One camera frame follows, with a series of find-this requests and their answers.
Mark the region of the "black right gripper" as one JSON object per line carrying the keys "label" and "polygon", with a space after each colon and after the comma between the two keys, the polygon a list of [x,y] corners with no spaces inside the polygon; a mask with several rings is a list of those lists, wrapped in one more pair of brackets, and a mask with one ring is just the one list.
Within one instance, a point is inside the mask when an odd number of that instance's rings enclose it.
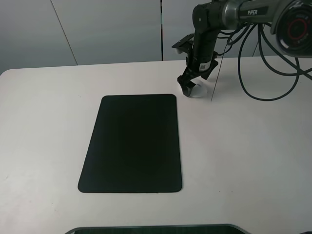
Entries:
{"label": "black right gripper", "polygon": [[218,66],[218,62],[215,60],[216,57],[217,52],[215,51],[205,57],[200,56],[196,58],[193,54],[187,56],[187,67],[183,74],[177,78],[177,82],[184,96],[190,97],[193,88],[196,86],[196,84],[192,82],[192,79],[197,77],[201,77],[205,80],[208,79],[213,69]]}

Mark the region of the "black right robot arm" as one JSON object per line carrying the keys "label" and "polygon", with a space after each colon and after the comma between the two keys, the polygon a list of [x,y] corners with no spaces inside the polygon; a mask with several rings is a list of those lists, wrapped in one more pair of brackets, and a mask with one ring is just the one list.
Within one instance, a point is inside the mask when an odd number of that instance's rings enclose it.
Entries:
{"label": "black right robot arm", "polygon": [[312,2],[310,0],[213,0],[193,10],[194,42],[183,76],[201,76],[212,63],[221,30],[243,24],[270,23],[279,49],[299,58],[312,56]]}

